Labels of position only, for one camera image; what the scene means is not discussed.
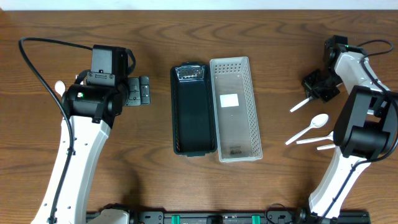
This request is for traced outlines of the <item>white plastic spoon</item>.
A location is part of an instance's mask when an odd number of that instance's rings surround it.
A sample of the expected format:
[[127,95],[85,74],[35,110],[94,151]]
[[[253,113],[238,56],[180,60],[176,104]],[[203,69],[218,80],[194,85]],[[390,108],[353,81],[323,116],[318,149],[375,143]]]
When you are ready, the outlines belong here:
[[301,108],[302,106],[304,106],[305,104],[307,104],[309,101],[313,100],[313,97],[310,96],[306,99],[304,99],[303,101],[301,101],[300,103],[298,103],[297,105],[295,105],[293,108],[290,109],[290,112],[293,113],[294,111],[297,111],[299,108]]
[[307,144],[307,143],[311,143],[311,142],[324,141],[324,140],[333,141],[333,131],[327,136],[322,136],[322,137],[317,137],[317,138],[310,138],[310,139],[303,139],[303,140],[297,141],[296,143],[297,144]]
[[325,113],[323,114],[318,114],[315,117],[312,118],[310,125],[303,129],[301,132],[297,133],[293,137],[291,137],[288,141],[285,142],[285,145],[289,145],[295,140],[297,140],[299,137],[303,136],[306,132],[308,132],[311,129],[318,129],[323,127],[329,119],[329,116]]
[[322,151],[322,150],[326,150],[326,149],[334,149],[335,147],[336,147],[335,144],[327,144],[324,146],[318,146],[317,150]]

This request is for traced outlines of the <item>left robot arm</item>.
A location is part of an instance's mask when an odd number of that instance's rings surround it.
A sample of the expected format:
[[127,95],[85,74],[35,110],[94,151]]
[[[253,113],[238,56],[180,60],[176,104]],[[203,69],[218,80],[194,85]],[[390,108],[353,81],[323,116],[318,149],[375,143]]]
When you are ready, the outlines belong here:
[[34,223],[85,223],[98,158],[125,106],[150,103],[149,79],[131,78],[130,49],[94,45],[91,68],[66,88],[57,82],[66,117],[52,175]]

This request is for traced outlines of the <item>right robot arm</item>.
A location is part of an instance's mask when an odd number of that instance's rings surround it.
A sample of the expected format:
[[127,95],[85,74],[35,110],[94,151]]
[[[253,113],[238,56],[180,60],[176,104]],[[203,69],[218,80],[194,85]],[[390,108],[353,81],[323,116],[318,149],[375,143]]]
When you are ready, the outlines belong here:
[[389,157],[397,147],[397,93],[373,72],[362,45],[345,36],[325,41],[323,70],[303,81],[307,96],[328,102],[343,84],[348,99],[333,128],[334,153],[319,186],[310,194],[308,208],[296,223],[338,223],[341,206],[361,173]]

